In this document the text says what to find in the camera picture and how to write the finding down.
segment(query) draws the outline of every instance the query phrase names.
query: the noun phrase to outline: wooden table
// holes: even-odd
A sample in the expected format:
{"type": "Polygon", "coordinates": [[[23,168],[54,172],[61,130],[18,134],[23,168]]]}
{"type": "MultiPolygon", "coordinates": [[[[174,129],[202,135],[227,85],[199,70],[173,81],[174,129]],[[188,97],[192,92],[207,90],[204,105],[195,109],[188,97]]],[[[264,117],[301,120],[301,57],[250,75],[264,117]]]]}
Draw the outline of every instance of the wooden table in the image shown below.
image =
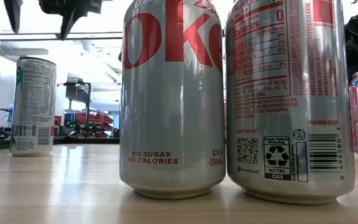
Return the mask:
{"type": "Polygon", "coordinates": [[[358,223],[356,189],[322,206],[265,202],[228,178],[198,198],[144,198],[119,178],[118,145],[55,146],[46,157],[0,150],[0,223],[358,223]]]}

